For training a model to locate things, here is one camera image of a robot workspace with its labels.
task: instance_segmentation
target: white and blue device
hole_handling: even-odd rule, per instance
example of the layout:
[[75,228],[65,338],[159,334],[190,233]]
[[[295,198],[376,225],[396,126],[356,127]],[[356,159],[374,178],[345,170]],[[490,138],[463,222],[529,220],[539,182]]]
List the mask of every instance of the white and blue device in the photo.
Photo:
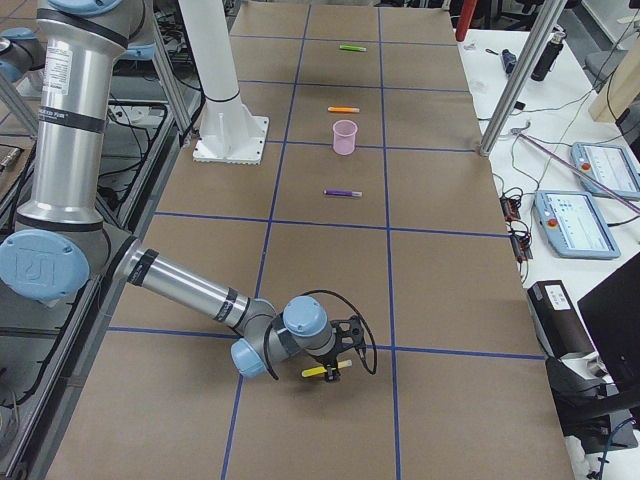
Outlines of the white and blue device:
[[[577,142],[571,147],[571,159],[576,168],[621,197],[640,200],[640,175],[626,148]],[[592,194],[607,195],[588,180],[581,178],[581,181]]]
[[611,231],[589,192],[539,191],[535,209],[551,246],[561,257],[620,256]]

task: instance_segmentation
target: orange marker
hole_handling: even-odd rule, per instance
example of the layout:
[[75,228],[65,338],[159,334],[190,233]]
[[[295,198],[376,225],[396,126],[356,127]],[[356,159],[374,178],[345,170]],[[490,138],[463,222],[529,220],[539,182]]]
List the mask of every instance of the orange marker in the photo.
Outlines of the orange marker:
[[360,109],[354,107],[329,107],[327,110],[331,113],[360,113]]

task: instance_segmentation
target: black spray can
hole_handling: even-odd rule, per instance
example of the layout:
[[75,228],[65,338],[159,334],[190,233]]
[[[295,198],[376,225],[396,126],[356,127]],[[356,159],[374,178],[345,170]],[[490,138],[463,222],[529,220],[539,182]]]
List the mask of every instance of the black spray can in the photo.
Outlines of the black spray can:
[[531,74],[531,78],[536,82],[541,82],[544,80],[544,77],[547,76],[547,73],[551,70],[551,66],[553,62],[558,58],[558,54],[564,44],[562,40],[567,35],[564,32],[556,32],[553,34],[553,38],[549,40],[547,46],[544,48],[544,52],[542,52],[542,56],[538,63],[536,64],[536,68],[533,69],[533,73]]

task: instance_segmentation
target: white sticker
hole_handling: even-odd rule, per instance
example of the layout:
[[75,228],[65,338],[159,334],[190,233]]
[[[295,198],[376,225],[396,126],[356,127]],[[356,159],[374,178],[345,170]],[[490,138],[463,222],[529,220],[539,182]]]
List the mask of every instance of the white sticker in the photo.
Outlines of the white sticker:
[[73,52],[61,48],[47,49],[43,89],[47,92],[67,95],[71,78]]
[[546,285],[544,289],[547,291],[547,296],[551,300],[554,310],[571,310],[569,300],[567,300],[560,285]]

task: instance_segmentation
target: plastic cup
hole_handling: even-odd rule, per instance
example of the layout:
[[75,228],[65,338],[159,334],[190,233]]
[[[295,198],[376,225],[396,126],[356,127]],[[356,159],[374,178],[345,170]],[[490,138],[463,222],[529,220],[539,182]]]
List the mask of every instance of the plastic cup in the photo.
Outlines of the plastic cup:
[[333,124],[333,151],[338,155],[350,155],[356,149],[358,125],[351,120],[338,120]]

